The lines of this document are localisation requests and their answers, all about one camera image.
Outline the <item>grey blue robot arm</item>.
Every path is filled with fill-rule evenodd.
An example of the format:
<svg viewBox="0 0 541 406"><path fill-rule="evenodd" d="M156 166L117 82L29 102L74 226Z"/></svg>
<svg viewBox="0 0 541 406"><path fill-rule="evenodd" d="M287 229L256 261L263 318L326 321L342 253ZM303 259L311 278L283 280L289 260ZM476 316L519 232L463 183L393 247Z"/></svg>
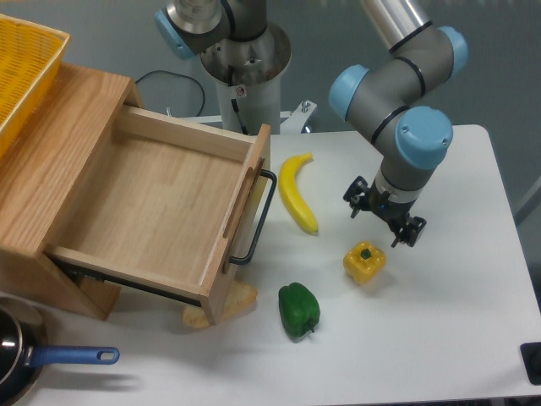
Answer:
<svg viewBox="0 0 541 406"><path fill-rule="evenodd" d="M372 182L356 178L344 200L370 211L400 244L414 245L425 220L410 211L453 138L449 118L421 99L464 68L468 48L451 27L435 27L415 1L366 1L363 8L391 59L381 68L353 65L334 80L328 100L381 155ZM171 1L156 12L158 30L181 59L198 58L215 81L226 129L278 129L281 75L291 61L287 34L263 1Z"/></svg>

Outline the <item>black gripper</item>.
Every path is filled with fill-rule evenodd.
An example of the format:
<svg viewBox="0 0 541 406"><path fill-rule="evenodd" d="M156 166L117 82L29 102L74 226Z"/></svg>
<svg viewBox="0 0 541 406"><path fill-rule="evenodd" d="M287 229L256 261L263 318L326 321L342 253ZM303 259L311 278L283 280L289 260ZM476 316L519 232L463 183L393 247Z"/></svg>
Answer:
<svg viewBox="0 0 541 406"><path fill-rule="evenodd" d="M350 218L355 218L361 211L369 210L385 221L395 235L392 248L398 244L413 247L426 226L424 218L409 216L414 200L408 203L391 201L388 193L380 193L375 185L369 189L362 176L357 176L350 183L342 198L351 209Z"/></svg>

